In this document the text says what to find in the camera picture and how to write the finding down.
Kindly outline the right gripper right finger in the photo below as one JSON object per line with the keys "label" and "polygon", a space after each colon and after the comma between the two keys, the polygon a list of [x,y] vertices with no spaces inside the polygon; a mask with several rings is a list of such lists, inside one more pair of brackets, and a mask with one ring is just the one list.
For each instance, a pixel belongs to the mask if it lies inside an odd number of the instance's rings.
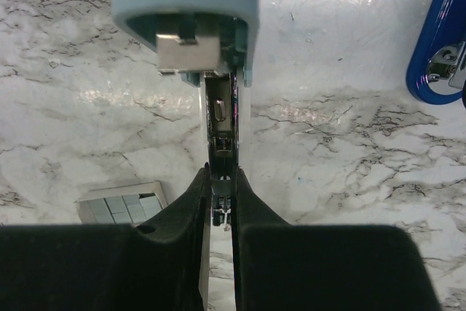
{"label": "right gripper right finger", "polygon": [[292,225],[243,170],[232,200],[238,310],[439,310],[419,250],[390,225]]}

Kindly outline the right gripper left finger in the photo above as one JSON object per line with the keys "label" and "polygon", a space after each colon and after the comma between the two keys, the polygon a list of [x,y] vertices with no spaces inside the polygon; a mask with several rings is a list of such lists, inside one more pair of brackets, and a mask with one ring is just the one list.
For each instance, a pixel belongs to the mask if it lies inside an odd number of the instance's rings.
{"label": "right gripper left finger", "polygon": [[205,310],[210,175],[151,219],[1,228],[3,310]]}

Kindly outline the silver staple strips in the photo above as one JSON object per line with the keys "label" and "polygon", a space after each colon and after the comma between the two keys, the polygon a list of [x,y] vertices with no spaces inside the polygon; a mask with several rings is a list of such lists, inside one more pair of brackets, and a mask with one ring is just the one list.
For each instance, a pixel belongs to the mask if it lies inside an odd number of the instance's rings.
{"label": "silver staple strips", "polygon": [[96,189],[76,201],[84,224],[131,224],[138,226],[167,207],[158,181]]}

